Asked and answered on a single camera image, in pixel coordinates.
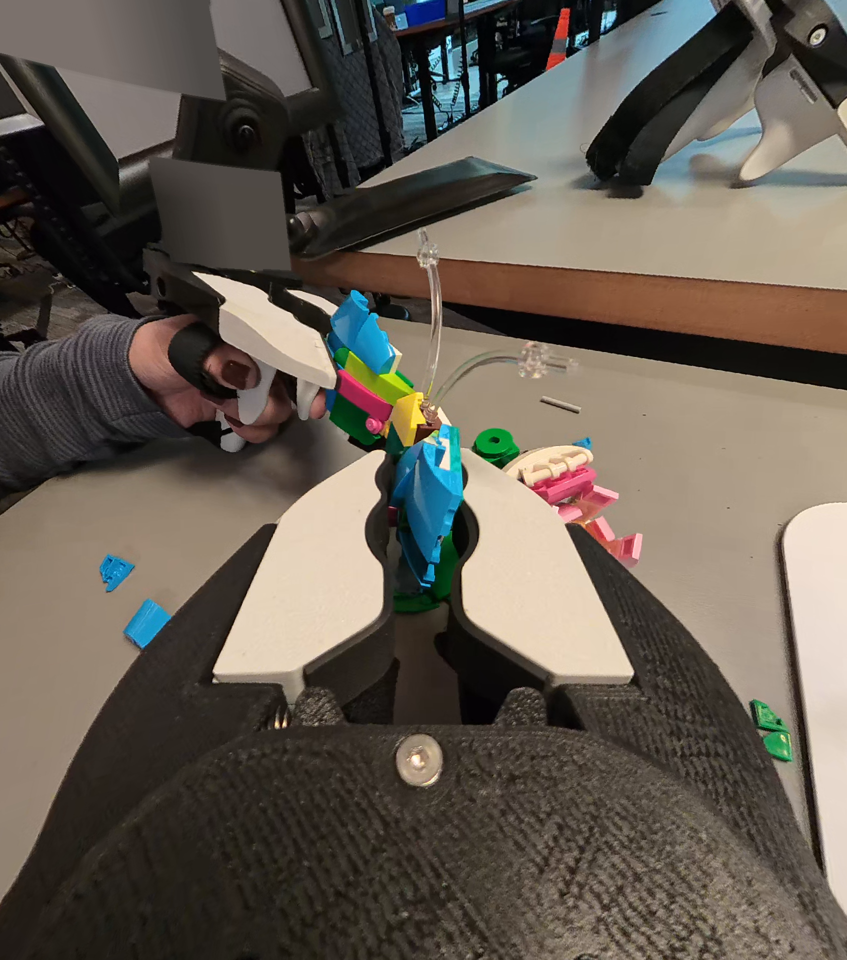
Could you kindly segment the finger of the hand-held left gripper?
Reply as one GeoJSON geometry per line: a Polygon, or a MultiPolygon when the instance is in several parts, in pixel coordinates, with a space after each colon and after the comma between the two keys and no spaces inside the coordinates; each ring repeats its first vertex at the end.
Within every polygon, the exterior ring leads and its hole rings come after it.
{"type": "Polygon", "coordinates": [[[297,378],[297,412],[300,420],[307,420],[317,393],[332,391],[337,384],[325,335],[274,307],[259,286],[213,272],[196,270],[196,276],[222,294],[222,309],[240,321],[242,332],[225,318],[220,322],[222,331],[232,331],[230,344],[273,366],[274,374],[285,373],[297,378]]]}
{"type": "Polygon", "coordinates": [[[305,289],[269,286],[266,292],[274,307],[286,310],[305,327],[319,335],[329,335],[332,331],[332,314],[337,313],[332,301],[305,289]]]}

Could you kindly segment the colourful lego butterfly model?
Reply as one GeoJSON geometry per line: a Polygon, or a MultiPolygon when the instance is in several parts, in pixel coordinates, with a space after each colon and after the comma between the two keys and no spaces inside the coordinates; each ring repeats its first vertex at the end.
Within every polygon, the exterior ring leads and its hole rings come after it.
{"type": "MultiPolygon", "coordinates": [[[[445,396],[481,366],[513,364],[523,378],[571,374],[576,362],[543,342],[524,342],[518,353],[489,351],[463,362],[436,389],[442,335],[439,248],[419,231],[419,267],[430,291],[430,342],[425,391],[399,370],[399,351],[382,332],[376,313],[356,291],[332,313],[327,346],[337,386],[327,391],[330,420],[362,448],[382,446],[395,464],[388,493],[388,522],[400,546],[395,607],[400,614],[434,610],[451,595],[461,552],[452,522],[463,504],[464,471],[461,433],[440,409],[445,396]]],[[[566,525],[583,527],[625,566],[643,550],[638,532],[616,537],[604,508],[619,494],[595,482],[593,443],[523,453],[507,429],[485,429],[471,451],[490,466],[532,491],[566,525]]]]}

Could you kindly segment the black office chair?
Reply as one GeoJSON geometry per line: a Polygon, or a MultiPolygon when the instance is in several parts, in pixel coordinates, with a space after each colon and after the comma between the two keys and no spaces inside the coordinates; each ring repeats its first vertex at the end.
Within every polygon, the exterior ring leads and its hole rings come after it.
{"type": "Polygon", "coordinates": [[[114,217],[129,211],[132,221],[160,222],[172,263],[236,278],[279,276],[290,270],[290,259],[317,261],[375,246],[534,181],[508,167],[463,158],[286,212],[286,147],[334,119],[339,108],[307,5],[282,2],[286,46],[308,73],[308,84],[290,95],[225,48],[217,50],[218,79],[211,79],[211,50],[196,38],[211,26],[211,11],[205,14],[201,2],[177,23],[171,17],[184,11],[184,2],[171,2],[166,14],[152,2],[85,5],[80,19],[78,2],[62,2],[60,28],[50,23],[50,14],[29,22],[17,11],[14,30],[22,30],[23,39],[14,39],[14,50],[80,54],[94,76],[157,77],[159,89],[181,94],[172,152],[152,155],[141,183],[119,179],[117,161],[55,65],[12,56],[9,39],[0,39],[0,65],[114,217]],[[132,54],[124,46],[145,39],[129,15],[142,14],[157,14],[159,26],[175,26],[177,34],[152,54],[152,70],[129,72],[132,54]]]}

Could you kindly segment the spare hand-held gripper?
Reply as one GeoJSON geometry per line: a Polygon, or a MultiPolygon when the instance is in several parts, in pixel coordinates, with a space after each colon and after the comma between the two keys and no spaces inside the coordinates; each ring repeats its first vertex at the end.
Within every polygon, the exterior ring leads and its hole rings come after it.
{"type": "Polygon", "coordinates": [[[713,2],[715,15],[653,68],[585,152],[601,181],[649,187],[690,142],[757,110],[761,138],[736,185],[752,185],[809,148],[847,148],[847,31],[824,0],[713,2]]]}

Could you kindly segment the grey desk with wooden edge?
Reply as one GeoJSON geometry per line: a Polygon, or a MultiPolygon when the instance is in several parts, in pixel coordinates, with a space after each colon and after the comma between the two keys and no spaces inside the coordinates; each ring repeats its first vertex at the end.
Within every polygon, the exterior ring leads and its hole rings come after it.
{"type": "MultiPolygon", "coordinates": [[[[831,2],[847,30],[847,2],[831,2]]],[[[536,176],[428,229],[456,305],[847,355],[847,150],[836,138],[734,187],[746,113],[666,161],[643,195],[593,181],[585,148],[622,95],[713,15],[670,0],[369,181],[466,156],[536,176]]]]}

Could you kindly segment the person's left hand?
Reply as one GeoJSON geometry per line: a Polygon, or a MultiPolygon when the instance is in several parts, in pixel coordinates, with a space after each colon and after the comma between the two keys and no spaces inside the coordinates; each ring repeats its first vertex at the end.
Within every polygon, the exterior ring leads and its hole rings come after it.
{"type": "MultiPolygon", "coordinates": [[[[192,322],[199,322],[199,318],[179,314],[141,325],[128,351],[134,378],[179,427],[189,429],[196,423],[213,420],[214,414],[222,411],[232,431],[245,441],[265,443],[274,439],[295,414],[292,398],[279,377],[273,378],[271,398],[259,418],[242,420],[236,401],[220,401],[201,393],[172,369],[166,355],[168,344],[181,328],[192,322]]],[[[226,342],[205,358],[205,373],[235,391],[251,389],[251,384],[254,386],[261,378],[252,357],[226,342]]]]}

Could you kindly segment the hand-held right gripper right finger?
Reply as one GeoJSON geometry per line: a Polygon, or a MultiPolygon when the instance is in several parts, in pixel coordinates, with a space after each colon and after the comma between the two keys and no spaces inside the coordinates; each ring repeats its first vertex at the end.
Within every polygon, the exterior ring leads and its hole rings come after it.
{"type": "Polygon", "coordinates": [[[626,686],[632,663],[558,514],[463,451],[468,543],[451,610],[461,627],[547,687],[626,686]]]}

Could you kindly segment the orange traffic cone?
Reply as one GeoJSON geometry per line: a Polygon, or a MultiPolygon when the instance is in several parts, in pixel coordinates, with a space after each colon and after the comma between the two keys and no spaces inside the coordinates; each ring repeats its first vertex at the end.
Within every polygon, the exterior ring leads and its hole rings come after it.
{"type": "Polygon", "coordinates": [[[571,28],[571,7],[563,5],[555,23],[550,52],[548,52],[544,70],[553,70],[555,65],[566,59],[568,28],[571,28]]]}

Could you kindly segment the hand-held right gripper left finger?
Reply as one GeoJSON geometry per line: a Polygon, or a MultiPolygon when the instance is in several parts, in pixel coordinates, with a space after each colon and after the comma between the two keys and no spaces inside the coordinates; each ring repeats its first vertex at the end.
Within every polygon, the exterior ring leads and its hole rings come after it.
{"type": "Polygon", "coordinates": [[[352,702],[395,658],[388,487],[373,451],[285,511],[214,663],[218,684],[327,687],[352,702]]]}

